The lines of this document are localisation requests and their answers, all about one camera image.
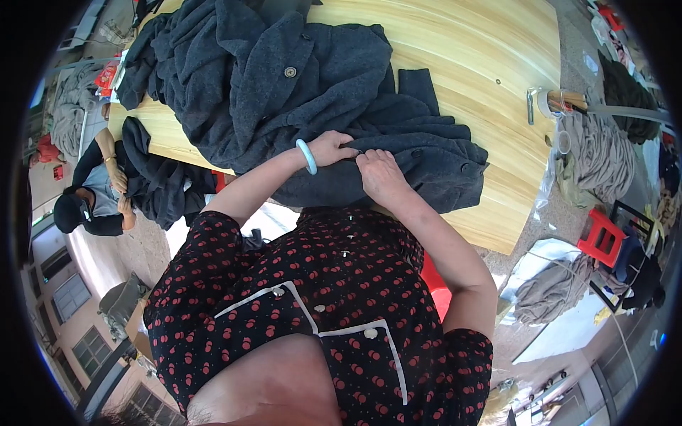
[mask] wooden table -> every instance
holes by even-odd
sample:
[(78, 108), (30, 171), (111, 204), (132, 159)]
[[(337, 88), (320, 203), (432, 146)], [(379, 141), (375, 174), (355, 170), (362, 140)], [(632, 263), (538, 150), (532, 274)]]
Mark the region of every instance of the wooden table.
[[(180, 4), (166, 0), (160, 11)], [(308, 21), (380, 23), (394, 49), (396, 73), (429, 68), (441, 114), (468, 125), (472, 141), (490, 154), (481, 203), (443, 217), (470, 243), (510, 254), (544, 173), (545, 135), (554, 131), (537, 107), (535, 125), (528, 124), (526, 101), (530, 87), (559, 87), (554, 8), (546, 0), (325, 0), (311, 7)], [(168, 106), (148, 97), (132, 111), (112, 104), (115, 138), (128, 115), (151, 135), (150, 152), (221, 170), (189, 143)]]

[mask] floor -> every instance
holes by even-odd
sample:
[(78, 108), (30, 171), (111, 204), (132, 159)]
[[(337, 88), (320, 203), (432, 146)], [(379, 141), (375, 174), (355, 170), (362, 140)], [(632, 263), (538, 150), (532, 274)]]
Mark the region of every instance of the floor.
[[(595, 87), (598, 93), (603, 92), (601, 72), (595, 75), (586, 65), (588, 56), (596, 63), (599, 62), (597, 57), (599, 44), (590, 26), (591, 15), (585, 10), (581, 0), (549, 2), (555, 7), (559, 22), (562, 54), (561, 86), (581, 92), (587, 87)], [(124, 26), (126, 22), (130, 22), (131, 12), (130, 5), (125, 2), (111, 1), (103, 11), (98, 25), (112, 18)], [(107, 44), (90, 43), (85, 50), (89, 55), (101, 57), (109, 55), (111, 47)], [(637, 204), (643, 205), (646, 202), (648, 191), (644, 172), (638, 174), (638, 181), (633, 184), (631, 193), (626, 198), (634, 207), (639, 207)], [(584, 230), (586, 218), (587, 211), (568, 207), (554, 185), (548, 204), (529, 215), (523, 233), (510, 256), (481, 247), (476, 249), (501, 289), (518, 259), (536, 240), (556, 237), (575, 244)], [(89, 251), (93, 258), (101, 260), (97, 268), (107, 265), (104, 268), (113, 271), (110, 275), (115, 278), (110, 281), (134, 271), (144, 282), (154, 285), (171, 258), (164, 232), (142, 215), (138, 215), (135, 228), (123, 236), (103, 239), (80, 236), (79, 239), (80, 243), (85, 244), (83, 251)], [(612, 321), (610, 318), (599, 332), (599, 338), (594, 339), (583, 350), (519, 365), (512, 365), (512, 361), (535, 339), (542, 328), (531, 328), (518, 323), (512, 326), (499, 326), (492, 339), (495, 344), (495, 360), (491, 385), (495, 386), (508, 377), (515, 377), (521, 389), (519, 398), (523, 399), (531, 389), (537, 392), (549, 377), (565, 369), (572, 377), (568, 380), (566, 388), (573, 386), (605, 348), (615, 339), (619, 339)]]

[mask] black hat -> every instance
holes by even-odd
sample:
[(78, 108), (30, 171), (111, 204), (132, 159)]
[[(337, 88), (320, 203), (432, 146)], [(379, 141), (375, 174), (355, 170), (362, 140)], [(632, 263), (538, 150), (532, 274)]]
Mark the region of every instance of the black hat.
[(83, 201), (76, 194), (64, 194), (57, 199), (53, 214), (55, 225), (65, 234), (70, 234), (78, 225), (85, 222), (81, 211)]

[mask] cardboard box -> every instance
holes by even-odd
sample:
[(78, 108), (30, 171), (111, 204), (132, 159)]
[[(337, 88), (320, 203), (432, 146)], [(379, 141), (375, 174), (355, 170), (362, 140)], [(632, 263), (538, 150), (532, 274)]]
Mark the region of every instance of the cardboard box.
[(142, 319), (142, 315), (145, 311), (145, 305), (147, 304), (147, 299), (149, 298), (148, 292), (145, 294), (137, 303), (135, 310), (132, 312), (128, 323), (125, 325), (125, 332), (128, 334), (130, 341), (137, 348), (138, 352), (145, 356), (153, 362), (153, 357), (151, 356), (151, 344), (149, 343), (149, 336), (147, 334), (147, 327)]

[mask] coat button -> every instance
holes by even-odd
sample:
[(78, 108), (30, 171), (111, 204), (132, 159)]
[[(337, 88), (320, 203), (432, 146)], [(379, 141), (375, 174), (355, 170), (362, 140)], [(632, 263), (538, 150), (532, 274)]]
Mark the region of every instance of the coat button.
[(379, 335), (379, 333), (376, 332), (376, 329), (366, 329), (364, 335), (368, 339), (374, 339), (376, 336)]

